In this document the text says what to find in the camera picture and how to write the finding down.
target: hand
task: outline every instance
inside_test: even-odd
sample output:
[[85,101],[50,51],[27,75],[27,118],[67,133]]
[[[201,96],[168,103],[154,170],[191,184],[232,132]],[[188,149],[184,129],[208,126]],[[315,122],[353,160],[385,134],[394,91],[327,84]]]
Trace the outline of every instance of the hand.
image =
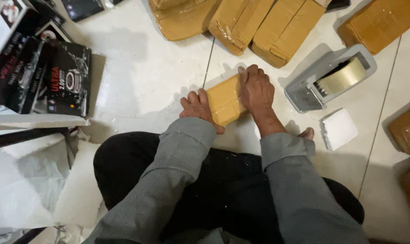
[[186,99],[185,97],[181,98],[181,105],[184,108],[184,111],[180,113],[179,117],[196,117],[206,120],[214,126],[217,134],[223,134],[224,127],[216,124],[212,119],[211,109],[209,108],[206,91],[201,88],[199,89],[198,93],[199,95],[197,95],[196,92],[191,91],[187,96],[188,99]]
[[253,119],[259,128],[261,137],[264,138],[277,132],[285,132],[285,127],[274,113],[273,99],[274,86],[270,83],[270,77],[256,64],[247,68],[238,67],[240,74],[241,103],[253,115]]

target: white tile floor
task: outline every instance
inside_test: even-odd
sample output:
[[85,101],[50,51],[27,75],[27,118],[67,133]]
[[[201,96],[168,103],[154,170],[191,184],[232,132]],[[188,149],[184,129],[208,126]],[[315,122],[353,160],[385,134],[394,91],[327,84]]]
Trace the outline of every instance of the white tile floor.
[[[316,131],[313,163],[324,177],[347,186],[365,207],[365,230],[370,237],[410,243],[410,209],[397,178],[410,166],[387,137],[387,121],[410,102],[410,30],[375,56],[377,72],[328,103],[328,108],[297,113],[283,87],[330,50],[344,48],[336,28],[369,0],[325,14],[288,65],[275,69],[247,49],[230,54],[209,34],[169,42],[159,32],[146,0],[124,0],[78,24],[67,23],[72,38],[94,53],[90,120],[84,128],[92,141],[128,131],[161,133],[178,118],[179,99],[190,90],[209,88],[236,73],[239,65],[258,64],[276,87],[273,108],[289,131]],[[58,4],[62,14],[66,14]],[[326,150],[319,120],[346,108],[359,135],[335,152]],[[214,147],[260,154],[259,134],[248,116],[226,127]]]

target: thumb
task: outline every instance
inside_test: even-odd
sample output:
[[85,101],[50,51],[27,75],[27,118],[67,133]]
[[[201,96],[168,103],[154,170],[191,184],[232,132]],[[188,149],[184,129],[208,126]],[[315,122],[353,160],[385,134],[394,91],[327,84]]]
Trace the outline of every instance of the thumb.
[[219,135],[224,134],[225,128],[223,126],[215,124],[214,127],[215,127],[215,130],[217,131],[217,134]]
[[247,82],[247,78],[249,77],[247,70],[244,67],[240,66],[238,67],[238,74],[240,74],[241,85],[244,85]]

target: foot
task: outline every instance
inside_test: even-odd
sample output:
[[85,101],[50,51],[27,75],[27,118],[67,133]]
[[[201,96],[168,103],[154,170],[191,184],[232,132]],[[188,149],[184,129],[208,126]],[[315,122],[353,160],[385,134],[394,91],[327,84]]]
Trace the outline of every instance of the foot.
[[313,128],[308,127],[305,131],[303,131],[298,137],[305,138],[308,140],[313,140],[315,132],[313,131]]

